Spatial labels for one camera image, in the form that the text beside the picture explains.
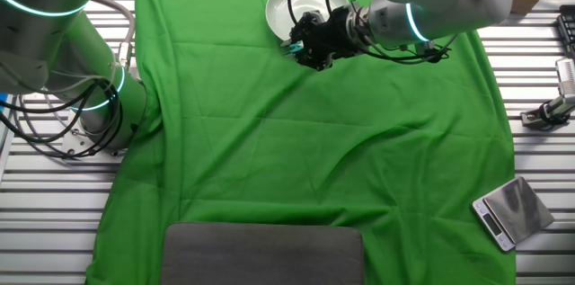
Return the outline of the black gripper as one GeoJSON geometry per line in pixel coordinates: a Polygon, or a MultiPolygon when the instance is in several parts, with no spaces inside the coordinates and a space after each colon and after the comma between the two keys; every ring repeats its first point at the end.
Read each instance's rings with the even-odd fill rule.
{"type": "Polygon", "coordinates": [[[297,42],[310,37],[312,30],[323,23],[321,32],[332,55],[322,50],[303,48],[296,53],[296,62],[301,66],[323,71],[332,67],[332,58],[353,58],[361,55],[362,51],[348,32],[350,15],[350,4],[333,9],[326,22],[320,11],[304,12],[289,33],[290,41],[297,42]]]}

